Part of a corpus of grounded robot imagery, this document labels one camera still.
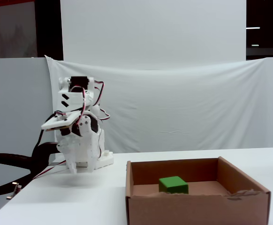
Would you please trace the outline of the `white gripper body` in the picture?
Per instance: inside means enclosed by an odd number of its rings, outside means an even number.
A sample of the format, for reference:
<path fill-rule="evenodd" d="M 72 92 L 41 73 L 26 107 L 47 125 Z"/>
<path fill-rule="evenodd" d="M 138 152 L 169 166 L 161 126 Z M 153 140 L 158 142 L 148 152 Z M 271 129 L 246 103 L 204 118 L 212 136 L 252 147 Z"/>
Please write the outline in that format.
<path fill-rule="evenodd" d="M 76 121 L 56 131 L 56 140 L 61 139 L 67 135 L 74 135 L 74 137 L 90 138 L 92 141 L 99 140 L 99 121 L 98 118 L 91 113 L 84 113 L 82 118 L 77 123 Z"/>

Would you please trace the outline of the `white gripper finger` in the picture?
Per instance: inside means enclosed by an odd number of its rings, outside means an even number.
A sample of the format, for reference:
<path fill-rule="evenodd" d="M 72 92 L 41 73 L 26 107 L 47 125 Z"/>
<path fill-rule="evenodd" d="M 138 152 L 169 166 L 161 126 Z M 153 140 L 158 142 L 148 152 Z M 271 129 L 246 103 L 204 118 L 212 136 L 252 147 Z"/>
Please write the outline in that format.
<path fill-rule="evenodd" d="M 57 149 L 64 155 L 67 167 L 72 174 L 77 173 L 76 150 L 80 146 L 80 137 L 58 137 Z"/>
<path fill-rule="evenodd" d="M 85 146 L 87 151 L 87 170 L 91 173 L 99 156 L 99 136 L 94 132 L 90 132 L 85 138 Z"/>

